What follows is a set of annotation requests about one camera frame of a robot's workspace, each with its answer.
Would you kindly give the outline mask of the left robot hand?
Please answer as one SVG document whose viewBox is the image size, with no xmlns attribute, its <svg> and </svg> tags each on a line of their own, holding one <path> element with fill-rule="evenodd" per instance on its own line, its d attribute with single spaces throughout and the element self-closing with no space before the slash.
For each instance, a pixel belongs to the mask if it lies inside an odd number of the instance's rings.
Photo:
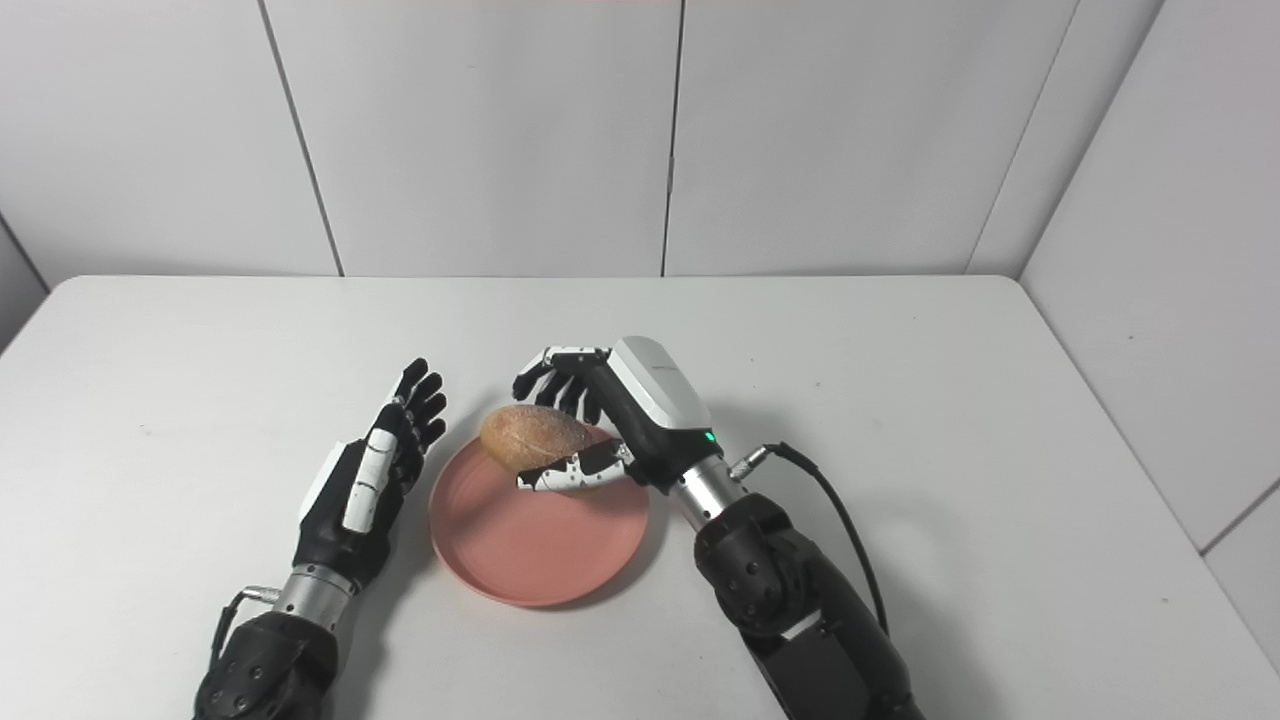
<svg viewBox="0 0 1280 720">
<path fill-rule="evenodd" d="M 445 433 L 445 406 L 442 375 L 416 357 L 366 433 L 338 443 L 323 464 L 303 503 L 293 566 L 325 568 L 355 591 L 381 574 L 396 519 Z"/>
</svg>

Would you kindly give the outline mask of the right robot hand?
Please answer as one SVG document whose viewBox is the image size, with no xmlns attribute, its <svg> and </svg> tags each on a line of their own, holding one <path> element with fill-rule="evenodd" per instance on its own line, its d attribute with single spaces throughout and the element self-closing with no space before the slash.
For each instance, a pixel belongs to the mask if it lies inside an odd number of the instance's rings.
<svg viewBox="0 0 1280 720">
<path fill-rule="evenodd" d="M 517 374 L 512 396 L 593 427 L 607 419 L 617 434 L 520 471 L 520 489 L 566 492 L 628 477 L 666 492 L 724 455 L 708 406 L 666 347 L 645 336 L 611 347 L 549 346 Z"/>
</svg>

